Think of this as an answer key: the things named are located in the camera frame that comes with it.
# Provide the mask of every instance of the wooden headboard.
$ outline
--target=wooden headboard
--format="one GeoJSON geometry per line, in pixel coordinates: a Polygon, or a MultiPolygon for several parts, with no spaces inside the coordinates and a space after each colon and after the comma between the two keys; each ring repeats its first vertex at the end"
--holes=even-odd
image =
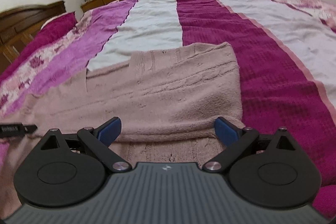
{"type": "Polygon", "coordinates": [[[0,13],[0,74],[51,17],[65,13],[64,1],[27,5],[0,13]]]}

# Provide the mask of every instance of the lavender stripe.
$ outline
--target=lavender stripe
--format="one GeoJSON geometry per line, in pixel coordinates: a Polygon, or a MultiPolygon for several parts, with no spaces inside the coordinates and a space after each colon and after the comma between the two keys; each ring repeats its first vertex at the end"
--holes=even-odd
{"type": "Polygon", "coordinates": [[[177,12],[184,46],[232,45],[240,67],[243,123],[268,134],[286,125],[318,166],[323,184],[329,184],[336,175],[335,125],[315,83],[262,28],[216,0],[177,0],[177,12]]]}
{"type": "Polygon", "coordinates": [[[100,52],[108,39],[126,20],[137,0],[124,0],[95,9],[86,33],[55,56],[20,97],[8,108],[9,114],[21,107],[27,94],[42,94],[85,68],[88,61],[100,52]]]}

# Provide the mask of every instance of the drawer handle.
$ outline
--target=drawer handle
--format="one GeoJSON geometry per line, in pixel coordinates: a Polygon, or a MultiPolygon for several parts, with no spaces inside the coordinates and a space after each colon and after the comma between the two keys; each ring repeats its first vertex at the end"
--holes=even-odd
{"type": "Polygon", "coordinates": [[[12,48],[13,48],[13,51],[15,51],[15,53],[16,53],[17,55],[20,55],[20,53],[17,51],[17,49],[16,49],[14,46],[12,46],[12,48]]]}
{"type": "Polygon", "coordinates": [[[8,56],[4,52],[2,54],[5,56],[5,58],[8,60],[9,63],[12,63],[12,61],[8,58],[8,56]]]}

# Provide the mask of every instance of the pink sweater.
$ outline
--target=pink sweater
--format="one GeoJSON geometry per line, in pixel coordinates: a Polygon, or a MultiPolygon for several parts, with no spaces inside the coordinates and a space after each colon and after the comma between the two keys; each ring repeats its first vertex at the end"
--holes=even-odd
{"type": "Polygon", "coordinates": [[[134,52],[127,62],[83,70],[42,96],[28,95],[5,122],[34,123],[39,129],[11,143],[0,173],[0,217],[20,205],[13,174],[48,129],[75,133],[113,116],[120,117],[123,126],[110,148],[133,165],[208,161],[223,149],[213,131],[218,116],[243,127],[239,68],[231,46],[196,43],[134,52]]]}

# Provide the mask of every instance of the magenta pillow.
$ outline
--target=magenta pillow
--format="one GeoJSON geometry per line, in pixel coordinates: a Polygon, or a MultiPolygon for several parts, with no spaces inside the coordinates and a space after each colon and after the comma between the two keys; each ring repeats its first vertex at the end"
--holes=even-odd
{"type": "Polygon", "coordinates": [[[38,32],[35,38],[24,48],[17,59],[0,75],[0,84],[9,78],[36,50],[51,44],[66,35],[75,27],[75,12],[64,14],[49,22],[38,32]]]}

